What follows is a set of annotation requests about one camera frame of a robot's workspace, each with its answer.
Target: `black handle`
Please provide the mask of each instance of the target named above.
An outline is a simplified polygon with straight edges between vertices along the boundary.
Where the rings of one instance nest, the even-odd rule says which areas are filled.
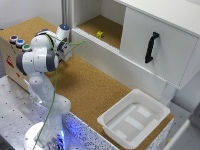
[[[153,57],[151,57],[151,53],[152,53],[152,49],[153,49],[153,45],[154,45],[154,40],[156,38],[158,38],[160,35],[156,32],[153,32],[153,36],[151,37],[150,41],[149,41],[149,45],[148,45],[148,48],[147,48],[147,53],[146,53],[146,56],[145,56],[145,63],[149,63],[150,61],[153,60]]]

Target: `cork surface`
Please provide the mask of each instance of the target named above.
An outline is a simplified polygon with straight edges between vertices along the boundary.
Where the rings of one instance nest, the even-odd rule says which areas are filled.
[[[103,32],[102,41],[120,49],[123,26],[115,23],[103,16],[98,16],[83,24],[78,25],[78,28],[97,37],[97,32]]]
[[[15,34],[29,44],[35,34],[43,28],[56,32],[55,26],[36,17],[0,31],[0,36],[9,42],[9,37]],[[46,73],[46,75],[54,84],[55,72]],[[71,101],[70,111],[120,150],[123,148],[104,133],[97,118],[130,91],[131,89],[75,55],[58,67],[57,93]],[[172,118],[172,115],[167,116],[136,150],[146,149]]]

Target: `white plastic bin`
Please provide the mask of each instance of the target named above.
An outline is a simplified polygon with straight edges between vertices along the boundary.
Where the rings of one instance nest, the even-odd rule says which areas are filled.
[[[105,133],[122,147],[135,149],[169,113],[169,108],[136,89],[97,121],[104,127]]]

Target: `white cabinet door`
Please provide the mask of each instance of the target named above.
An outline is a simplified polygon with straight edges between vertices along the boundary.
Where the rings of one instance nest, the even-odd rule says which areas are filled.
[[[153,32],[159,37],[154,40],[153,60],[146,64],[145,56]],[[127,8],[120,54],[179,86],[197,40],[191,34]]]

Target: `green wire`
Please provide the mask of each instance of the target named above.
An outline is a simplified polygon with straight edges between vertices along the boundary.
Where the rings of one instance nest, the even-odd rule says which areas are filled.
[[[52,47],[53,51],[55,52],[54,47],[53,47],[53,44],[52,44],[51,40],[49,39],[49,37],[48,37],[47,35],[45,35],[45,36],[48,38],[49,42],[51,43],[51,47]],[[71,51],[73,51],[77,46],[79,46],[80,44],[83,44],[83,43],[85,43],[85,42],[86,42],[86,41],[83,41],[83,42],[80,42],[80,43],[71,43],[72,45],[76,45],[76,46],[73,47],[73,48],[64,56],[64,58],[65,58]],[[39,138],[40,138],[40,135],[41,135],[41,133],[42,133],[42,131],[43,131],[43,128],[44,128],[44,126],[45,126],[45,124],[46,124],[46,122],[47,122],[47,119],[48,119],[48,117],[49,117],[49,115],[50,115],[50,113],[51,113],[51,110],[52,110],[52,108],[53,108],[53,104],[54,104],[54,101],[55,101],[55,95],[56,95],[56,88],[57,88],[57,68],[56,68],[56,78],[55,78],[55,88],[54,88],[53,102],[52,102],[52,104],[51,104],[50,110],[49,110],[49,112],[48,112],[48,114],[47,114],[47,117],[46,117],[46,119],[45,119],[45,122],[44,122],[44,124],[43,124],[43,126],[42,126],[42,128],[41,128],[41,130],[40,130],[40,133],[39,133],[39,135],[38,135],[38,137],[37,137],[37,140],[36,140],[36,142],[35,142],[35,145],[34,145],[34,147],[33,147],[33,150],[35,149],[35,146],[37,145],[37,142],[38,142],[38,140],[39,140]]]

